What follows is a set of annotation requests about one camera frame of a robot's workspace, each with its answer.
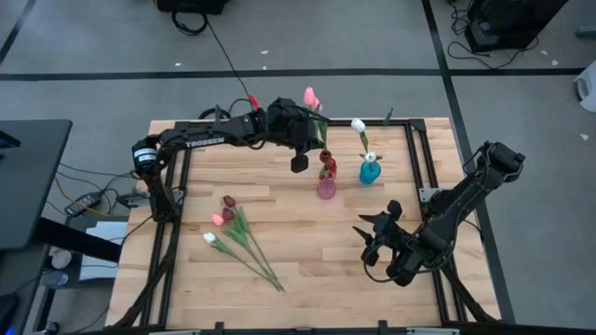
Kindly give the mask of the white plastic object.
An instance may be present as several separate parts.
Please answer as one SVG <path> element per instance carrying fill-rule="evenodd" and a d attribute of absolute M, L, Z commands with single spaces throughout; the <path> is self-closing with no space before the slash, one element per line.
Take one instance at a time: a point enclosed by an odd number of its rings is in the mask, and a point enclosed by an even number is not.
<path fill-rule="evenodd" d="M 575 78 L 574 84 L 580 106 L 596 114 L 596 60 Z"/>

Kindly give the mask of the black equipment case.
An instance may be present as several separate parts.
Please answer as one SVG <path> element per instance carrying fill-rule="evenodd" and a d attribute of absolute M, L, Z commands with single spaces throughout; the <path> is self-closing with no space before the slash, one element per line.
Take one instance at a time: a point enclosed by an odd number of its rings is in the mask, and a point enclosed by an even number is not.
<path fill-rule="evenodd" d="M 230 0 L 153 0 L 162 12 L 188 12 L 220 15 Z"/>

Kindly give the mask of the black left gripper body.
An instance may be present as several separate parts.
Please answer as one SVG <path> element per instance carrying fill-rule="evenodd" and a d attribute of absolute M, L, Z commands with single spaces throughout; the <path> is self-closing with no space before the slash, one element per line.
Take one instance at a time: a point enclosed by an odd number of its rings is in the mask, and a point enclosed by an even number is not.
<path fill-rule="evenodd" d="M 306 153 L 310 150 L 309 121 L 293 100 L 277 98 L 272 102 L 272 142 L 295 151 L 291 171 L 308 168 Z"/>

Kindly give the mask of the large black equipment box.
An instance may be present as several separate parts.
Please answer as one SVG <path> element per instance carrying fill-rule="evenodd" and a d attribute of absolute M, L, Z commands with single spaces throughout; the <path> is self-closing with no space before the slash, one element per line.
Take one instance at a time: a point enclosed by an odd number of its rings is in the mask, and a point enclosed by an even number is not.
<path fill-rule="evenodd" d="M 473 52 L 525 49 L 569 0 L 473 0 L 465 38 Z"/>

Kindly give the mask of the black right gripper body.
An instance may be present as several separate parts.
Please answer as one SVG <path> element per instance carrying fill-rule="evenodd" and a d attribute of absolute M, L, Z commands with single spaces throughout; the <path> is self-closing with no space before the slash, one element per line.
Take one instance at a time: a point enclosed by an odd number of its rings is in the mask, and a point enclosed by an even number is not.
<path fill-rule="evenodd" d="M 393 251 L 399 250 L 400 240 L 404 237 L 405 231 L 397 225 L 397 221 L 402 214 L 400 202 L 391 200 L 384 213 L 384 222 L 381 224 L 372 224 L 374 242 L 371 245 L 365 244 L 365 249 L 361 254 L 361 259 L 366 265 L 374 266 L 378 259 L 378 249 L 388 247 Z"/>

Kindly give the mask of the black desk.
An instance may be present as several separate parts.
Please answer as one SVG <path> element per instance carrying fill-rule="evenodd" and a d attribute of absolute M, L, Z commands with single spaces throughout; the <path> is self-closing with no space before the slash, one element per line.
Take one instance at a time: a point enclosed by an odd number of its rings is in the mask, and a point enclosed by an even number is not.
<path fill-rule="evenodd" d="M 0 250 L 51 243 L 59 225 L 42 216 L 73 122 L 0 121 L 0 133 L 18 140 L 0 148 Z"/>

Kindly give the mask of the blue glass vase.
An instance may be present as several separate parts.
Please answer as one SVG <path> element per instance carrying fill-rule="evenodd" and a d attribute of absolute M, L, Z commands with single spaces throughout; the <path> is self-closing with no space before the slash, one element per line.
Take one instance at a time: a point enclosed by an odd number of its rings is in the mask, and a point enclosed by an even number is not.
<path fill-rule="evenodd" d="M 372 184 L 381 175 L 382 169 L 378 162 L 363 162 L 359 170 L 359 181 Z"/>

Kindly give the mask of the white round cup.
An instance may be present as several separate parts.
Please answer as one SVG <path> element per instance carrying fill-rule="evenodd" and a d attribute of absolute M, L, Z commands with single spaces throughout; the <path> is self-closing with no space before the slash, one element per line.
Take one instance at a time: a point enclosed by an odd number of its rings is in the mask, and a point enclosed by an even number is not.
<path fill-rule="evenodd" d="M 51 257 L 51 265 L 54 269 L 60 270 L 66 268 L 72 261 L 73 255 L 68 250 L 58 250 Z"/>

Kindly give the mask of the white sheet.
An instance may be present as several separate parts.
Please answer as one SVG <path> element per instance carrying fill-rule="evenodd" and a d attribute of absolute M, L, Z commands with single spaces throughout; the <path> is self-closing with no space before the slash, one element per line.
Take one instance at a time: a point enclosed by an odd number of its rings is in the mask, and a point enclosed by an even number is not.
<path fill-rule="evenodd" d="M 127 234 L 127 225 L 124 221 L 98 221 L 95 227 L 87 228 L 86 233 L 121 245 Z M 116 274 L 116 262 L 84 255 L 81 260 L 78 281 L 115 279 Z"/>

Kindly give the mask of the black power adapter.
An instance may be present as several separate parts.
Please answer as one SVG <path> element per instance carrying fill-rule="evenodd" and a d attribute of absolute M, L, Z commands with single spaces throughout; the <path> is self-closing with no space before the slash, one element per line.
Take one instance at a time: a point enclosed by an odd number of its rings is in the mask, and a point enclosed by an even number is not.
<path fill-rule="evenodd" d="M 130 194 L 122 194 L 116 197 L 116 202 L 125 208 L 137 208 L 141 201 L 149 198 L 148 193 L 133 192 Z"/>
<path fill-rule="evenodd" d="M 90 209 L 94 209 L 101 202 L 101 193 L 88 193 L 79 196 L 70 205 L 66 206 L 63 210 L 70 217 L 77 217 L 85 214 Z"/>

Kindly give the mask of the black slanted beam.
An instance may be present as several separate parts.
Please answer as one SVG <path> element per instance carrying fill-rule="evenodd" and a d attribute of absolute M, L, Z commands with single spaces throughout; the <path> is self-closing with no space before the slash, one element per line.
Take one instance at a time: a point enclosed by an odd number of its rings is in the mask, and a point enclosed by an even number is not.
<path fill-rule="evenodd" d="M 31 240 L 112 262 L 119 261 L 122 250 L 122 247 L 114 242 L 46 218 L 39 219 Z"/>

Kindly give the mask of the black metal table frame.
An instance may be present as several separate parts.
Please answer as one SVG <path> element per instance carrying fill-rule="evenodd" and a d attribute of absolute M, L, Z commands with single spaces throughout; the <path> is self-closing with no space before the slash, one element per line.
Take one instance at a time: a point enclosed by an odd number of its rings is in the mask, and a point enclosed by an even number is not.
<path fill-rule="evenodd" d="M 268 145 L 253 151 L 229 145 L 180 154 L 174 173 L 187 196 L 173 277 L 159 286 L 169 298 L 169 330 L 201 333 L 399 334 L 413 326 L 440 324 L 431 275 L 419 275 L 402 288 L 382 277 L 391 253 L 364 271 L 363 239 L 353 226 L 370 231 L 360 214 L 376 214 L 391 200 L 401 203 L 400 225 L 412 231 L 421 221 L 418 190 L 429 182 L 419 122 L 368 120 L 366 133 L 383 157 L 382 173 L 372 184 L 359 181 L 358 135 L 347 120 L 329 130 L 332 156 L 339 167 L 336 194 L 317 195 L 320 161 L 290 170 L 291 152 Z M 210 247 L 213 233 L 260 270 L 251 256 L 211 221 L 213 214 L 243 228 L 258 260 L 284 287 L 273 285 L 239 261 Z"/>

